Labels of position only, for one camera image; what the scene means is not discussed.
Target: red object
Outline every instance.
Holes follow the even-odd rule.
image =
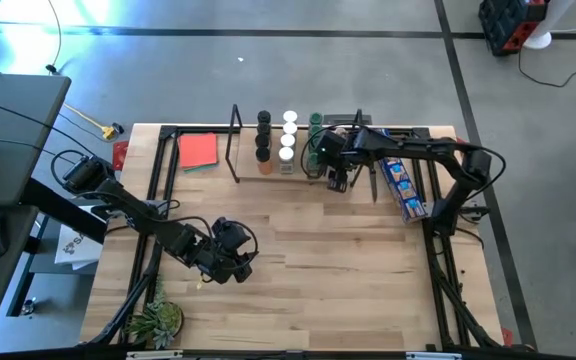
[[[128,151],[128,141],[119,141],[112,144],[112,168],[122,170],[124,161],[126,161],[126,152]]]
[[[548,4],[546,4],[544,0],[530,0],[526,4],[526,6],[528,6],[528,9],[530,9],[531,7],[547,8]],[[532,32],[535,31],[535,28],[537,28],[537,26],[542,20],[543,19],[541,17],[528,16],[524,22],[522,22],[521,24],[519,24],[519,26],[517,26],[515,32],[508,39],[506,44],[504,44],[502,50],[510,51],[512,53],[520,51],[521,47],[524,45],[524,42],[526,42],[526,39],[530,37]]]
[[[511,347],[512,346],[512,331],[502,327],[501,328],[501,335],[504,337],[504,346]]]
[[[217,135],[198,134],[179,137],[179,166],[183,169],[217,163]]]

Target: concrete floor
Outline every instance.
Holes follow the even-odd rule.
[[[73,79],[69,104],[106,123],[120,122],[127,130],[137,122],[224,123],[237,103],[246,119],[262,108],[279,114],[288,108],[298,113],[340,113],[361,107],[377,124],[453,125],[460,137],[469,135],[440,37],[161,36],[148,31],[438,32],[433,0],[160,0],[156,6],[148,6],[151,2],[146,0],[53,2],[62,26],[146,29],[140,36],[64,35],[57,63]],[[452,31],[480,31],[478,0],[443,2]],[[57,49],[57,36],[11,23],[52,27],[48,4],[2,0],[0,5],[0,71],[45,73],[43,67],[52,62]],[[576,28],[576,3],[559,27]],[[454,42],[482,143],[508,160],[507,173],[495,192],[537,345],[542,352],[576,355],[576,78],[564,89],[539,86],[518,73],[516,56],[493,58],[482,40]],[[576,70],[576,40],[525,51],[523,66],[539,79],[561,82]],[[57,126],[111,158],[110,144],[62,119]],[[48,149],[68,146],[60,144],[58,136],[51,135]],[[48,173],[49,160],[42,156],[33,176],[56,189]],[[515,330],[517,340],[487,220],[480,232],[501,323]],[[50,314],[33,319],[0,317],[0,351],[77,342],[90,285],[86,289],[69,281],[74,280],[46,279],[34,285],[31,295],[43,291],[48,296],[48,290],[66,294],[65,305]],[[54,290],[61,287],[74,290]],[[67,291],[73,291],[72,297]],[[4,330],[13,326],[33,336]]]

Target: wooden table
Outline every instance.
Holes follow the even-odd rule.
[[[146,197],[160,126],[133,127],[121,182],[138,198]],[[455,136],[446,126],[431,127],[430,132],[433,137]],[[234,154],[250,147],[238,140],[233,138]],[[402,222],[381,175],[375,204],[367,171],[345,194],[328,191],[323,184],[294,181],[237,184],[224,160],[225,144],[226,136],[219,135],[218,167],[177,172],[172,198],[181,208],[171,217],[198,215],[210,223],[219,216],[239,220],[255,231],[260,255],[245,283],[233,279],[201,289],[197,269],[163,255],[163,284],[186,314],[174,347],[422,350],[428,343],[440,344],[421,226]],[[164,157],[159,199],[171,148],[169,144]],[[445,196],[452,179],[443,167],[438,170]],[[465,223],[459,226],[476,231]],[[82,341],[97,335],[125,300],[136,243],[137,234],[130,229],[106,238]],[[481,245],[461,233],[452,237],[452,245],[464,301],[489,335],[502,342]],[[454,312],[446,304],[456,341]]]

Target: potted plant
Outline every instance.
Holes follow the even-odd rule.
[[[136,337],[135,343],[148,341],[155,349],[165,349],[184,325],[181,308],[166,300],[161,277],[157,276],[155,299],[146,305],[143,313],[130,317],[127,332]]]

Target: red notebook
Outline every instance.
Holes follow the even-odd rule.
[[[217,135],[197,134],[179,137],[179,166],[193,169],[217,163]]]

